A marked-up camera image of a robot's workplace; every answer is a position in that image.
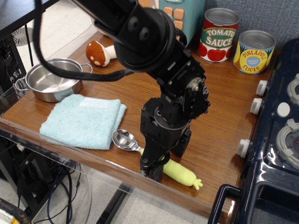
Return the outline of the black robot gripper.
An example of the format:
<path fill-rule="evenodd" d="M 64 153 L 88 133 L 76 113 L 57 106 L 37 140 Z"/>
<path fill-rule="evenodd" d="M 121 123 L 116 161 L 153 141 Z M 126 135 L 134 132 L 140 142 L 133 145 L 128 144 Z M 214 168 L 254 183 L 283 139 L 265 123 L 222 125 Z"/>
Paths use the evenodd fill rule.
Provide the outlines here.
<path fill-rule="evenodd" d="M 167 122 L 161 114 L 161 98 L 151 98 L 142 108 L 140 131 L 145 137 L 145 148 L 140 159 L 139 173 L 161 182 L 164 166 L 159 159 L 172 152 L 181 158 L 191 138 L 190 123 L 184 120 Z"/>

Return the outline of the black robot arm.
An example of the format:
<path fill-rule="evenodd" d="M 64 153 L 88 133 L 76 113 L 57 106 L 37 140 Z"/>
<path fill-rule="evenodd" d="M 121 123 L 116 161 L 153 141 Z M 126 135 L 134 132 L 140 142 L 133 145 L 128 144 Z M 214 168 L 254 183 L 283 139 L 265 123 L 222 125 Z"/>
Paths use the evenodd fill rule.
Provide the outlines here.
<path fill-rule="evenodd" d="M 161 96 L 143 106 L 140 124 L 146 142 L 140 173 L 159 182 L 170 154 L 184 154 L 190 122 L 210 106 L 205 72 L 176 39 L 176 28 L 165 12 L 142 7 L 136 0 L 78 0 L 76 4 L 113 39 L 125 68 L 146 72 L 160 85 Z"/>

